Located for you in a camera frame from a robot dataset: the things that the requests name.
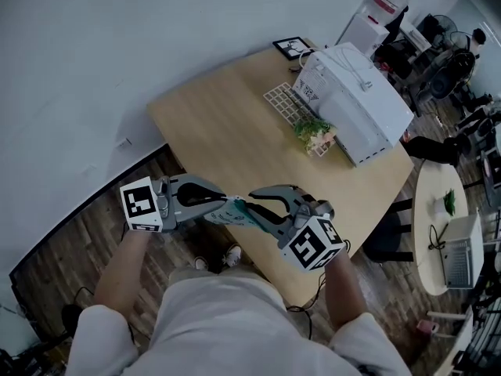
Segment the white cable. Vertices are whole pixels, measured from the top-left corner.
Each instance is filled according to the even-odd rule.
[[[318,49],[316,47],[311,47],[310,49],[314,50],[314,51],[323,52],[323,49]],[[362,56],[364,59],[366,59],[369,62],[369,68],[365,68],[365,67],[364,68],[359,68],[359,69],[354,68],[353,64],[351,64],[351,61],[344,54],[344,50],[345,49],[346,50],[351,50],[352,52],[356,52],[357,54],[359,54],[360,56]],[[337,55],[339,55],[339,54],[343,55],[342,58],[340,56],[337,57],[339,59],[339,61],[336,60],[334,57],[326,54],[326,53],[323,53],[323,55],[326,56],[326,57],[328,57],[329,59],[331,59],[339,67],[341,67],[344,70],[348,71],[353,76],[353,78],[355,78],[355,80],[359,83],[360,88],[362,88],[363,91],[366,91],[368,88],[370,88],[372,86],[372,83],[370,81],[369,82],[365,81],[363,79],[362,75],[360,75],[360,73],[358,72],[360,70],[370,70],[372,67],[374,67],[374,63],[367,56],[364,56],[360,51],[358,51],[356,49],[351,49],[349,47],[338,47],[334,51],[336,52]],[[306,50],[303,50],[299,54],[299,66],[301,68],[305,68],[305,66],[301,62],[301,59],[303,57],[303,54],[305,54],[306,52],[307,52]]]
[[[319,51],[320,49],[319,48],[316,48],[316,47],[311,47],[309,48],[310,50],[313,50],[313,51]],[[305,68],[305,66],[303,65],[303,63],[301,62],[301,58],[303,57],[303,54],[307,53],[306,50],[303,50],[300,54],[299,54],[299,67],[301,68]]]

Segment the picture frame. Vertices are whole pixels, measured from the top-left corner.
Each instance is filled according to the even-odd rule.
[[[282,39],[273,42],[273,45],[281,52],[289,61],[296,60],[301,55],[301,52],[307,49],[307,52],[303,53],[302,57],[307,57],[313,53],[312,47],[306,43],[299,36],[294,38]]]

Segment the potted plant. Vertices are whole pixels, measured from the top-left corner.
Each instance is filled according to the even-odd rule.
[[[336,129],[324,120],[309,118],[299,121],[294,126],[294,133],[303,141],[306,151],[311,155],[318,147],[333,143]]]
[[[454,190],[450,190],[440,199],[437,199],[434,203],[435,213],[449,213],[454,216],[456,213],[456,197],[454,196]]]

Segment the sneaker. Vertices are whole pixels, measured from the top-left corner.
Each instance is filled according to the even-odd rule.
[[[242,248],[235,244],[226,252],[226,255],[222,257],[222,262],[228,267],[234,267],[240,263],[241,258]]]
[[[404,135],[402,136],[402,139],[403,139],[403,141],[404,141],[404,142],[406,142],[406,143],[407,143],[408,141],[410,141],[410,132],[409,132],[409,130],[407,130],[407,129],[406,129],[406,131],[404,132]]]
[[[195,258],[195,269],[197,270],[209,270],[209,264],[201,256]]]

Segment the white box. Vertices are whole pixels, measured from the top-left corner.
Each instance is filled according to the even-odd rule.
[[[388,29],[366,14],[355,14],[337,44],[350,42],[362,54],[371,57],[389,34]]]

